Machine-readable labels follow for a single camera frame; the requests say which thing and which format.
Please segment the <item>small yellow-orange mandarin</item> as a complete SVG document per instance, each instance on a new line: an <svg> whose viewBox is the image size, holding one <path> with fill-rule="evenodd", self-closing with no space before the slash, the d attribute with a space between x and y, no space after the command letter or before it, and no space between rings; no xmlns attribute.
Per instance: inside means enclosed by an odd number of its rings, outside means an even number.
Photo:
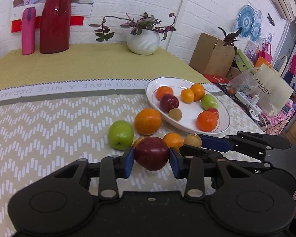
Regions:
<svg viewBox="0 0 296 237"><path fill-rule="evenodd" d="M190 88L183 89L180 93L183 102L190 104L194 101L194 92Z"/></svg>

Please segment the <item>small brown longan on plate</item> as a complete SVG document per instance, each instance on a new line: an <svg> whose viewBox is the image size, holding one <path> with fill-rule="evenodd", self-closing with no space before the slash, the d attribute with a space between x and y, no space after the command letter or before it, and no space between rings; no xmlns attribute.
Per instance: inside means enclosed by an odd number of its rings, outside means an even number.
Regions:
<svg viewBox="0 0 296 237"><path fill-rule="evenodd" d="M173 108L168 112L168 116L175 121L180 121L182 118L182 112L179 108Z"/></svg>

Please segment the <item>olive green table mat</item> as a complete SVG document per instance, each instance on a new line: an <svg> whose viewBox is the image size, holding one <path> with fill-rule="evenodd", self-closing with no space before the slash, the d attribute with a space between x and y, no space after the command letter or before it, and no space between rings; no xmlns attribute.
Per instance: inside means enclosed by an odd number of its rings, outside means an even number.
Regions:
<svg viewBox="0 0 296 237"><path fill-rule="evenodd" d="M161 76L209 82L187 63L162 48L144 56L132 53L125 44L74 44L56 54L36 51L24 56L20 50L12 50L0 58L0 90L50 82L150 80Z"/></svg>

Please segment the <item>brown cardboard box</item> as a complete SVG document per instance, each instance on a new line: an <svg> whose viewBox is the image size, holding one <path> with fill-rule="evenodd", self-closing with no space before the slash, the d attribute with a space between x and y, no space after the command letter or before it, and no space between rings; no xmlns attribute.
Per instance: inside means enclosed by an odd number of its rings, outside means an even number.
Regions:
<svg viewBox="0 0 296 237"><path fill-rule="evenodd" d="M189 62L201 74L226 77L235 57L234 47L206 33L201 33Z"/></svg>

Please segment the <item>green apple on table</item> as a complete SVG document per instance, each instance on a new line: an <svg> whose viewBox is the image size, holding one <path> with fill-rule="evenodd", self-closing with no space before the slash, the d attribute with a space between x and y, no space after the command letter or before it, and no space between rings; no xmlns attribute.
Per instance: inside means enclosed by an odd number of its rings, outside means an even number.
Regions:
<svg viewBox="0 0 296 237"><path fill-rule="evenodd" d="M133 143L134 130L128 122L118 120L110 126L107 136L113 149L127 150Z"/></svg>

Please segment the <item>pink thermos bottle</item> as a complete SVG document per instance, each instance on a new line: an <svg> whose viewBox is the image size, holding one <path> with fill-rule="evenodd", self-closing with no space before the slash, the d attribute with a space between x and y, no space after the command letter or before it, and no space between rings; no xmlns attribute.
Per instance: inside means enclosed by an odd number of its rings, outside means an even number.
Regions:
<svg viewBox="0 0 296 237"><path fill-rule="evenodd" d="M29 55L35 52L35 21L35 7L26 8L23 11L21 20L22 55Z"/></svg>

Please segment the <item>small red fruit on plate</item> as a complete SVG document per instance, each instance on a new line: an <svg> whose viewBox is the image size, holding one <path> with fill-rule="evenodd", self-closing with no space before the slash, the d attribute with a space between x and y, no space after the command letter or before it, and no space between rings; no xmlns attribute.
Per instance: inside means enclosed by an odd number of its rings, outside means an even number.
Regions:
<svg viewBox="0 0 296 237"><path fill-rule="evenodd" d="M207 111L212 112L214 115L216 115L217 119L219 119L219 111L216 108L209 108Z"/></svg>

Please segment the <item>dark purple plant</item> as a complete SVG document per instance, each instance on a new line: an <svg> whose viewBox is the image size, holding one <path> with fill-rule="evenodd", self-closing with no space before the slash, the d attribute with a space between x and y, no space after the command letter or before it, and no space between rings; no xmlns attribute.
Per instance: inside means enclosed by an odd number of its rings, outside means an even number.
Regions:
<svg viewBox="0 0 296 237"><path fill-rule="evenodd" d="M238 36L242 32L242 28L239 27L238 31L233 32L233 33L229 33L229 34L226 34L226 31L221 27L218 27L218 29L220 29L224 34L224 39L223 39L224 44L223 45L224 46L232 46L234 48L234 54L237 55L238 48L235 46L234 42L237 40Z"/></svg>

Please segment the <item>orange tangerine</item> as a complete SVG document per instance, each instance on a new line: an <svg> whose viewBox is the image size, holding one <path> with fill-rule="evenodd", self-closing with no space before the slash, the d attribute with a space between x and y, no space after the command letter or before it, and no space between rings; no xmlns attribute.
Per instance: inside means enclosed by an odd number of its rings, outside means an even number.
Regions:
<svg viewBox="0 0 296 237"><path fill-rule="evenodd" d="M204 132L211 132L218 124L217 115L211 111L201 112L196 120L196 125L199 130Z"/></svg>

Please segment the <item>green box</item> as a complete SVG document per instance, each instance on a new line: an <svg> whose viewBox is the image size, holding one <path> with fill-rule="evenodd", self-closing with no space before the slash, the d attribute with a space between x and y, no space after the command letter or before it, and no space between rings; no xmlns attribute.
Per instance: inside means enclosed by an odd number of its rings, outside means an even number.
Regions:
<svg viewBox="0 0 296 237"><path fill-rule="evenodd" d="M254 68L251 60L240 49L237 50L234 61L241 72Z"/></svg>

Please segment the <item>large orange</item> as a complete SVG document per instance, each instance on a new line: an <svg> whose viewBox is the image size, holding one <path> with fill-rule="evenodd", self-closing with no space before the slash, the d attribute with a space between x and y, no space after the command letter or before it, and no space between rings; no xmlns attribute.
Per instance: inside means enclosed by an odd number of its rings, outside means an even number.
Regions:
<svg viewBox="0 0 296 237"><path fill-rule="evenodd" d="M193 84L190 89L192 90L194 94L194 101L200 101L203 96L205 95L205 89L202 84L195 83Z"/></svg>
<svg viewBox="0 0 296 237"><path fill-rule="evenodd" d="M160 113L156 109L145 108L139 112L134 120L135 130L145 136L154 134L162 124Z"/></svg>

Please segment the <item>red-yellow small apple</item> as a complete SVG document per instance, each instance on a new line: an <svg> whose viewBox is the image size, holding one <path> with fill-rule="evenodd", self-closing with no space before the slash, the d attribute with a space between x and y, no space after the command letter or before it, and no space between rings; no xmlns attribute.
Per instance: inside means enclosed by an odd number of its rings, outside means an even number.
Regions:
<svg viewBox="0 0 296 237"><path fill-rule="evenodd" d="M134 143L133 143L133 147L135 147L141 140L145 139L144 137L140 137L139 139L137 139Z"/></svg>

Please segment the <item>green fruit on plate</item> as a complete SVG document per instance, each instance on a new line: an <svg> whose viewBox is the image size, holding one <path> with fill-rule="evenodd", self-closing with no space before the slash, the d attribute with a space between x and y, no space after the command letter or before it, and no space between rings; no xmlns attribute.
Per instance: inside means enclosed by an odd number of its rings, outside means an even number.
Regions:
<svg viewBox="0 0 296 237"><path fill-rule="evenodd" d="M200 104L204 110L208 110L210 108L218 108L218 102L216 98L210 94L205 94L201 99Z"/></svg>

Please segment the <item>small orange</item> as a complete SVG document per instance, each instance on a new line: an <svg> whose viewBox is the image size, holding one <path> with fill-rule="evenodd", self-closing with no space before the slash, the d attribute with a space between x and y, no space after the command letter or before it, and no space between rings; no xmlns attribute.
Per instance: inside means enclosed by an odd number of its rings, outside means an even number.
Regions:
<svg viewBox="0 0 296 237"><path fill-rule="evenodd" d="M171 87L169 86L160 86L157 90L156 90L156 98L158 100L160 100L164 95L173 95L174 92L172 90Z"/></svg>

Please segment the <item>patterned beige tablecloth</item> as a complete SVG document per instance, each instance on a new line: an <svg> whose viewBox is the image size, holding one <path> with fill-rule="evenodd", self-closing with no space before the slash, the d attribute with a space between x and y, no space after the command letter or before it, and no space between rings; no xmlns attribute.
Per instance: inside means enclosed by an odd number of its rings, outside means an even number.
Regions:
<svg viewBox="0 0 296 237"><path fill-rule="evenodd" d="M92 80L0 92L0 236L14 234L7 205L18 190L79 158L122 154L110 147L108 130L149 107L147 84Z"/></svg>

